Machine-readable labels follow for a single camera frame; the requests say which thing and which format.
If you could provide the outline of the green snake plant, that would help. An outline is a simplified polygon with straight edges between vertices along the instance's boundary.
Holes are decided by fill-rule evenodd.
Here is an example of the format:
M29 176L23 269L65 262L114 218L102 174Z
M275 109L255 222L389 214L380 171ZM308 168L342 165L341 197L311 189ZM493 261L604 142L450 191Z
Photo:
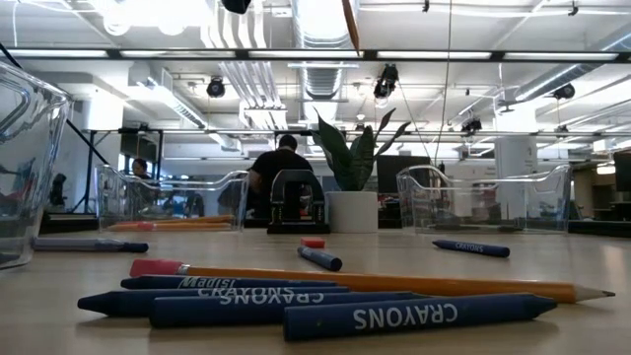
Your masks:
M374 130L372 126L365 126L351 146L346 145L346 138L338 128L324 121L319 112L316 112L318 130L312 130L312 137L322 149L326 162L342 191L362 191L373 172L376 158L387 151L411 124L410 121L401 124L376 151L378 138L389 124L394 112L393 108L383 116L377 130Z

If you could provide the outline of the clear plastic bin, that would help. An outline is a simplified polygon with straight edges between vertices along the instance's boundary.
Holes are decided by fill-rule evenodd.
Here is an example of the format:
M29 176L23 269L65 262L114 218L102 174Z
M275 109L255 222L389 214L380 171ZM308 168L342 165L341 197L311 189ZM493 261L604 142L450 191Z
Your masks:
M482 179L429 166L396 175L401 222L416 234L559 234L568 230L571 168Z
M0 270L33 257L71 113L68 94L0 62Z
M233 171L214 181L150 180L95 168L96 213L102 231L122 222L233 215L232 229L244 227L248 173Z

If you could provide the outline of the black hole punch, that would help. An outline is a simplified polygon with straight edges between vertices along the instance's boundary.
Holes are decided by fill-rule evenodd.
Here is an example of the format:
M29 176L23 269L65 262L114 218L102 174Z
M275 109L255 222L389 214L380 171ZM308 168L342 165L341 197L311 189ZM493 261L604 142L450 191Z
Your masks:
M290 182L306 184L312 191L312 220L290 220L287 214L285 185ZM268 234L329 234L325 221L325 196L316 176L309 170L281 170L275 177L270 192L271 217Z

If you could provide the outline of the white plant pot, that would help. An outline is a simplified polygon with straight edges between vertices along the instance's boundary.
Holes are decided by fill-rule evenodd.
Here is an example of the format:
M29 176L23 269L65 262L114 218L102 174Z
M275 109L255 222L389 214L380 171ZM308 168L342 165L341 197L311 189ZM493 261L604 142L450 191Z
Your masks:
M375 234L379 228L378 195L372 191L326 194L329 228L334 234Z

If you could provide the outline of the black office chair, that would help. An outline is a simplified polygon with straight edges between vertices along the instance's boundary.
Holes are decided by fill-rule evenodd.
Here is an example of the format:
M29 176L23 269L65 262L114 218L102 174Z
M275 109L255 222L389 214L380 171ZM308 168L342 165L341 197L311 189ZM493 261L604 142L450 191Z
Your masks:
M58 173L52 182L52 187L48 196L48 202L51 207L64 207L65 197L64 183L67 180L66 175Z

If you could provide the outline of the lavender grey pen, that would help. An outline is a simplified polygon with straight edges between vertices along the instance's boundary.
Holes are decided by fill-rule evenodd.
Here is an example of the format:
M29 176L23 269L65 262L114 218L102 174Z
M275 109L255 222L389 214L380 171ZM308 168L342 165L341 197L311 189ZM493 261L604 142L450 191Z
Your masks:
M37 239L36 251L120 251L131 243L110 239Z

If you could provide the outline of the silver ceiling duct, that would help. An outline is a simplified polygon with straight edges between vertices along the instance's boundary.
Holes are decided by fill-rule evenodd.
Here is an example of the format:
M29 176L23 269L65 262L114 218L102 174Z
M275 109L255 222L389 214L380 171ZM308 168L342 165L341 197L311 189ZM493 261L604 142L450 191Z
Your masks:
M291 0L296 46L301 49L354 49L344 15L343 0ZM343 69L303 68L301 81L307 99L338 97Z

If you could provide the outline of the black overhead frame bar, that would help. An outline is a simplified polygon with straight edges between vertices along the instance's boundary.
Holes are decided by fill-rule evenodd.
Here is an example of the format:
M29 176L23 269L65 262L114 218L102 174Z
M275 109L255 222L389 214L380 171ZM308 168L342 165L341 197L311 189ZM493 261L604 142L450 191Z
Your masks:
M347 49L119 49L10 48L23 60L342 61L342 62L541 62L631 64L631 51L472 51Z

